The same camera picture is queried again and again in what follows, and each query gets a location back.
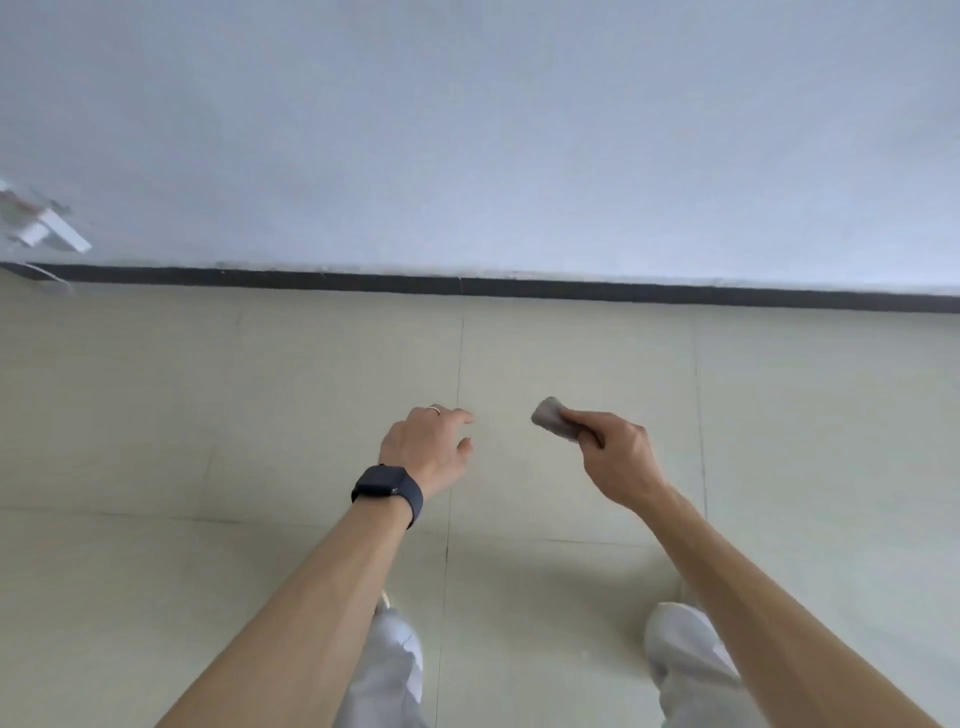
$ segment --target sponge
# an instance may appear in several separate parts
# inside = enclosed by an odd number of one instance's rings
[[[560,435],[565,440],[574,443],[577,442],[577,436],[581,432],[593,432],[589,427],[565,420],[564,416],[560,414],[562,409],[565,408],[560,404],[560,400],[556,397],[548,397],[537,405],[537,409],[530,416],[530,422],[542,427],[547,432],[553,432],[553,434]]]

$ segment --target white wall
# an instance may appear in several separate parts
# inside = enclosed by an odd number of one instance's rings
[[[86,261],[960,291],[959,36],[952,0],[3,0],[0,177]]]

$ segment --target pant leg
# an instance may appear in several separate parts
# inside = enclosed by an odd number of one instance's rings
[[[419,650],[416,633],[395,609],[375,615],[334,728],[428,728],[419,703]]]
[[[663,728],[769,728],[703,612],[658,605],[643,643],[660,689]]]

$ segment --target black baseboard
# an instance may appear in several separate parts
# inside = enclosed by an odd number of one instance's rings
[[[32,280],[45,277],[15,263],[0,264]],[[216,268],[134,268],[41,264],[63,279],[83,283],[143,283],[320,291],[417,293],[439,296],[565,299],[619,303],[694,303],[765,308],[833,308],[906,313],[960,313],[960,296],[856,291],[794,291],[778,288],[726,288],[584,280],[479,279],[443,276],[379,276],[305,271],[245,271]]]

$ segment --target black watch strap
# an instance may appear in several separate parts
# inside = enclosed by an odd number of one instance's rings
[[[410,503],[410,510],[414,513],[407,528],[414,524],[423,509],[423,491],[417,481],[410,477],[405,469],[396,465],[374,465],[367,468],[353,486],[350,502],[360,496],[404,498]]]

